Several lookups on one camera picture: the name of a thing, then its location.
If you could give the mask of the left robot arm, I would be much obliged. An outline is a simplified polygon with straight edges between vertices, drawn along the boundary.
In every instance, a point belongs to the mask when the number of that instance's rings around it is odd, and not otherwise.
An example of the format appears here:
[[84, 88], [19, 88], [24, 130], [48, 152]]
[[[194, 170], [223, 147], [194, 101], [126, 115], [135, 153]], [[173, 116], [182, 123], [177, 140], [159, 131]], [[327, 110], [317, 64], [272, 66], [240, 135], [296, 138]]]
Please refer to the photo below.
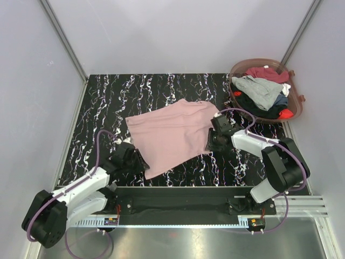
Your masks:
[[121, 143], [91, 172], [61, 189], [37, 193], [22, 222], [22, 229], [34, 242], [51, 248], [77, 222], [94, 213], [109, 214], [116, 210], [115, 179], [119, 175], [136, 175], [149, 168], [134, 145]]

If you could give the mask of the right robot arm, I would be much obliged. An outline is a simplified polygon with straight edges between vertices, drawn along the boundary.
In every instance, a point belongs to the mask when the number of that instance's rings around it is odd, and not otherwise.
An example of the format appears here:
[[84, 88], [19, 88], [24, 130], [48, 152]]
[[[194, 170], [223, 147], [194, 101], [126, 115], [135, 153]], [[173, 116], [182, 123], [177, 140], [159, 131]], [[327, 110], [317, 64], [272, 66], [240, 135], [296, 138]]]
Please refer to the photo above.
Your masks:
[[266, 179], [253, 187], [251, 197], [245, 200], [249, 213], [258, 213], [265, 201], [291, 190], [298, 183], [305, 184], [309, 178], [310, 170], [293, 139], [264, 138], [233, 127], [224, 115], [214, 117], [211, 123], [206, 144], [208, 151], [241, 149], [262, 159], [264, 163]]

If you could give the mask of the pink tank top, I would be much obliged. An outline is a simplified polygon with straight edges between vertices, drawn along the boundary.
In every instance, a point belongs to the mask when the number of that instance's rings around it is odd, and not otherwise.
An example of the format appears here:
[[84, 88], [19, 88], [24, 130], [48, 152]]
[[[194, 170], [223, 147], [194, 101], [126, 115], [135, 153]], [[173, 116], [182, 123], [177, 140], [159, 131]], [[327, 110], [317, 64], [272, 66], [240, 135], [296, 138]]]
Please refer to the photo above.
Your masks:
[[211, 119], [218, 113], [208, 101], [181, 99], [164, 108], [126, 118], [134, 146], [149, 165], [147, 180], [202, 154]]

